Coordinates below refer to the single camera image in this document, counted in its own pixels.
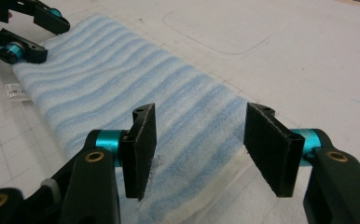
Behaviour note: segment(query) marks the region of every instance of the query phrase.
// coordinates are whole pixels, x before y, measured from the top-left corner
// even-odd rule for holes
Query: white table surface
[[[251,102],[276,110],[288,128],[319,128],[360,160],[360,4],[343,0],[44,1],[77,24],[101,13],[223,82]],[[36,43],[54,37],[13,12],[6,28]],[[31,102],[10,102],[17,82],[0,61],[0,188],[30,195],[66,161]],[[228,187],[203,223],[307,223],[302,200],[277,199],[255,166]]]

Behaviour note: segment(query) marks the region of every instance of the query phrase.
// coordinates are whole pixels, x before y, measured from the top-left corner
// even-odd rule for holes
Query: teal metal spacer
[[[312,129],[291,129],[293,133],[298,133],[305,138],[304,147],[302,149],[302,157],[300,166],[310,166],[311,164],[308,161],[305,161],[305,158],[314,157],[314,150],[322,146],[320,138],[317,133]]]
[[[104,147],[106,150],[111,151],[114,155],[114,165],[120,167],[118,145],[121,136],[121,130],[101,130],[96,138],[96,147]]]

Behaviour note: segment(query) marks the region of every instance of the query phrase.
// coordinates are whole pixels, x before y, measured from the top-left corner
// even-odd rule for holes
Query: teal cylindrical joint
[[[50,8],[48,11],[51,14],[55,15],[56,17],[61,17],[62,16],[61,12],[56,8]]]
[[[10,43],[6,46],[6,49],[13,52],[17,56],[18,60],[22,58],[23,50],[19,46]]]
[[[98,138],[96,139],[96,147],[104,147],[106,150],[111,151],[114,155],[114,165],[120,167],[118,144],[121,136],[120,130],[101,130]]]
[[[293,133],[298,133],[305,138],[305,143],[302,150],[302,158],[299,165],[310,166],[311,164],[308,161],[305,161],[304,158],[313,157],[313,149],[322,146],[319,136],[312,129],[292,129],[290,131]]]

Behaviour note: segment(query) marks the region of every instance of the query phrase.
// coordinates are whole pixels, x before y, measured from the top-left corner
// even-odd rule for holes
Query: black plastic bracket
[[[44,63],[47,60],[48,50],[44,47],[29,41],[21,36],[15,35],[6,29],[0,31],[0,45],[6,46],[9,43],[21,44],[24,48],[22,58],[28,63]]]
[[[243,143],[277,197],[291,197],[305,139],[264,105],[247,104]]]
[[[0,21],[8,22],[8,11],[14,10],[34,17],[34,23],[55,35],[70,30],[70,23],[64,17],[55,15],[51,8],[38,0],[0,0]]]

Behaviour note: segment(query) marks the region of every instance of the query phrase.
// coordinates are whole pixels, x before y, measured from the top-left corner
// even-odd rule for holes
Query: white label
[[[11,101],[29,101],[30,97],[26,94],[20,83],[6,84],[7,99]]]

